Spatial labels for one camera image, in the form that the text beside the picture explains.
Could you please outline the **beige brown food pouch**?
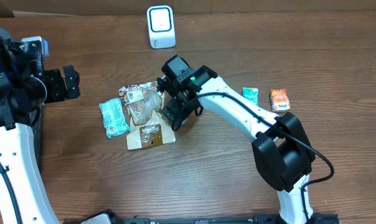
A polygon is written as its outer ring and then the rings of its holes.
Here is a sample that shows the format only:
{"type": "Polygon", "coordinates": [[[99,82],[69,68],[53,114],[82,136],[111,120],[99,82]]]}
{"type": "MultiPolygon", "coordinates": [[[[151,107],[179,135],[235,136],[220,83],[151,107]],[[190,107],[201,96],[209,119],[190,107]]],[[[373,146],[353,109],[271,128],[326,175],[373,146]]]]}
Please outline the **beige brown food pouch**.
{"type": "Polygon", "coordinates": [[[129,150],[176,141],[171,125],[162,114],[165,95],[158,90],[157,82],[123,86],[118,93],[129,115],[131,131],[126,136],[129,150]]]}

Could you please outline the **teal snack packet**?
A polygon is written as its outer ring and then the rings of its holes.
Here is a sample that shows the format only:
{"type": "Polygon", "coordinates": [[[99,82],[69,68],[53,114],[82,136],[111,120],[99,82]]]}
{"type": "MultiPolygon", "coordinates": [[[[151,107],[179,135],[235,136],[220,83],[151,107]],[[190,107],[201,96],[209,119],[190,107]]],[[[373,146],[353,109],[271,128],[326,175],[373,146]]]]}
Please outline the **teal snack packet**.
{"type": "Polygon", "coordinates": [[[99,104],[103,117],[103,125],[108,138],[120,136],[130,131],[123,113],[122,102],[119,98],[110,99],[99,104]]]}

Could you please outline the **teal tissue pack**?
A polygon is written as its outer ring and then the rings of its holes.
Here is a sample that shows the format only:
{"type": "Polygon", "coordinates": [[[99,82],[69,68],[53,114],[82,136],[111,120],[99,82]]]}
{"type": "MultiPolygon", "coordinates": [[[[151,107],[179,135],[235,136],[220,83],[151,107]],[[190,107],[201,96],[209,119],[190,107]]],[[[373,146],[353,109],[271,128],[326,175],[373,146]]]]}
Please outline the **teal tissue pack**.
{"type": "Polygon", "coordinates": [[[258,106],[258,89],[257,88],[243,87],[242,96],[245,99],[251,101],[254,105],[258,106]]]}

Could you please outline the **orange Kleenex tissue pack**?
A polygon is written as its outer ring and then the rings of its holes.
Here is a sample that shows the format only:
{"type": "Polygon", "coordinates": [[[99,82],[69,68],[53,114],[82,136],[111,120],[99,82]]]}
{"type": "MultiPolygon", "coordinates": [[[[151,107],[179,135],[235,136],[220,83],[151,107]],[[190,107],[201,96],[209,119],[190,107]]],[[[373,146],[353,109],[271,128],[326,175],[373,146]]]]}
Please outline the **orange Kleenex tissue pack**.
{"type": "Polygon", "coordinates": [[[270,105],[272,112],[287,112],[291,109],[289,98],[284,88],[270,91],[270,105]]]}

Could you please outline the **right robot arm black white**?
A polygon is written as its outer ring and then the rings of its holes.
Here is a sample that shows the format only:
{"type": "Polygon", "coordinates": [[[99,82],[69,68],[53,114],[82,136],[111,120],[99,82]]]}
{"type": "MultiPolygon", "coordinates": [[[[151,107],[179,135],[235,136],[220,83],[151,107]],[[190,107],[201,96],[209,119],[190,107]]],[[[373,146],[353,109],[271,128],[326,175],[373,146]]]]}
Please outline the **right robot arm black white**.
{"type": "Polygon", "coordinates": [[[307,182],[315,159],[299,119],[279,116],[255,105],[230,88],[209,67],[194,70],[180,56],[162,66],[160,91],[171,96],[163,114],[177,131],[191,113],[209,110],[228,121],[251,142],[257,171],[277,191],[281,223],[312,223],[307,182]]]}

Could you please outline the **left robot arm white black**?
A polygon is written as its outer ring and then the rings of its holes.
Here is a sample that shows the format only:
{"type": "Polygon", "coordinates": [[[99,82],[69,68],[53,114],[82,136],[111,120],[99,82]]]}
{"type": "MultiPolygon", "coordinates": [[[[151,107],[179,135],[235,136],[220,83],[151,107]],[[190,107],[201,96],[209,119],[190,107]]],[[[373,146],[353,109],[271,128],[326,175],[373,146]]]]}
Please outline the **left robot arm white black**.
{"type": "Polygon", "coordinates": [[[46,103],[80,96],[71,65],[44,70],[48,42],[0,27],[0,212],[4,223],[58,223],[38,168],[33,128],[46,103]]]}

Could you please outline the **white barcode scanner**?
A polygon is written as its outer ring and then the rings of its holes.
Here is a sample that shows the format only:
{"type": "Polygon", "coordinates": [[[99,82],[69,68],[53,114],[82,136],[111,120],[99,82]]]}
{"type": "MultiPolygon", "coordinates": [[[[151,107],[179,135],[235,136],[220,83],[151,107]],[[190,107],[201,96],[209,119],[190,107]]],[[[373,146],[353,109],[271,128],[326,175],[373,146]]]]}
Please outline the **white barcode scanner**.
{"type": "Polygon", "coordinates": [[[149,42],[153,49],[168,49],[176,45],[174,15],[170,6],[151,6],[147,10],[149,42]]]}

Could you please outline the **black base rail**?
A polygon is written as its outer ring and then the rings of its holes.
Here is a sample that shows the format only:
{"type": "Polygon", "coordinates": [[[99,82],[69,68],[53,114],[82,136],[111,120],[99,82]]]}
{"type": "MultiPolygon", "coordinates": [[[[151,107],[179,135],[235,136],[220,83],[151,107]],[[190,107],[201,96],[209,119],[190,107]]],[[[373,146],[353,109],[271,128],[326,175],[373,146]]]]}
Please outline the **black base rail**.
{"type": "Polygon", "coordinates": [[[175,218],[175,219],[149,219],[119,218],[110,209],[96,213],[83,220],[65,220],[63,223],[111,223],[111,224],[272,224],[284,223],[279,215],[261,214],[252,217],[227,217],[227,218],[175,218]]]}

